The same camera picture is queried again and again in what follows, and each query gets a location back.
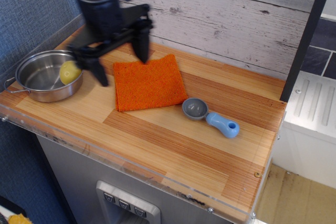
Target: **yellow lemon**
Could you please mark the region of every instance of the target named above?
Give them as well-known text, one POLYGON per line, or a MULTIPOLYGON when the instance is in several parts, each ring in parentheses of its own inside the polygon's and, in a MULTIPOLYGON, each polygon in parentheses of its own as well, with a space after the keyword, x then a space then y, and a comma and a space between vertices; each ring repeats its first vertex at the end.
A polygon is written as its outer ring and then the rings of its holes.
POLYGON ((25 218, 22 214, 12 215, 8 219, 9 224, 32 224, 31 221, 25 218))
POLYGON ((61 82, 67 85, 76 80, 80 73, 82 73, 82 70, 76 66, 76 63, 73 60, 68 60, 62 64, 59 70, 59 77, 61 82))

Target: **control panel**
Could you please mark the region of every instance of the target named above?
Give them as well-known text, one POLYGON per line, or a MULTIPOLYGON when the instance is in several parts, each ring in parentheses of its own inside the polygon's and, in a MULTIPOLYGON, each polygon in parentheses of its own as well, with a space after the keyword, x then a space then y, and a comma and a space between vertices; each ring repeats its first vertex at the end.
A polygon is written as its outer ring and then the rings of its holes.
POLYGON ((96 192, 108 224, 161 224, 159 208, 101 180, 96 192))

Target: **orange towel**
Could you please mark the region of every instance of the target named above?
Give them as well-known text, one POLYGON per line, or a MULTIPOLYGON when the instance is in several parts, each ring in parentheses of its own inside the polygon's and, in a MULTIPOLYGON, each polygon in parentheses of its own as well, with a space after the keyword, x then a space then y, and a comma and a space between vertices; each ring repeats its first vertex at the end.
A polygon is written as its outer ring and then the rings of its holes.
POLYGON ((176 105, 187 99, 174 55, 146 64, 116 62, 113 71, 118 111, 176 105))

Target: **wooden floor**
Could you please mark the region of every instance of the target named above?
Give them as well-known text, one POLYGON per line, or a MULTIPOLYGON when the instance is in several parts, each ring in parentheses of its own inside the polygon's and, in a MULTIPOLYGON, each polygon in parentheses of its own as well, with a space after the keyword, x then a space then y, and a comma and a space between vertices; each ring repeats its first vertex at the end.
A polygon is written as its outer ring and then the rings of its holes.
POLYGON ((335 224, 336 189, 272 165, 257 219, 267 224, 335 224))

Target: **wooden countertop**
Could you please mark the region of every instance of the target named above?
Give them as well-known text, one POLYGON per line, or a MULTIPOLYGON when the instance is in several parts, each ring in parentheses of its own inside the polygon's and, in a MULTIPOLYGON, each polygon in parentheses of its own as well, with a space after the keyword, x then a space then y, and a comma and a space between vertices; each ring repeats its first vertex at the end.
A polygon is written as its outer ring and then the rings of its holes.
MULTIPOLYGON (((57 49, 65 49, 71 39, 57 49)), ((151 59, 175 54, 189 97, 201 98, 210 111, 240 125, 238 136, 228 139, 205 120, 187 119, 181 105, 115 110, 112 64, 137 60, 132 54, 131 47, 123 45, 101 57, 109 87, 101 87, 85 72, 80 90, 59 102, 42 103, 26 92, 4 91, 0 114, 100 162, 118 163, 146 183, 154 181, 184 198, 189 195, 193 204, 244 222, 242 212, 254 210, 262 181, 255 173, 265 172, 285 112, 286 103, 279 101, 285 82, 151 44, 151 59)), ((10 89, 21 87, 15 82, 10 89)))

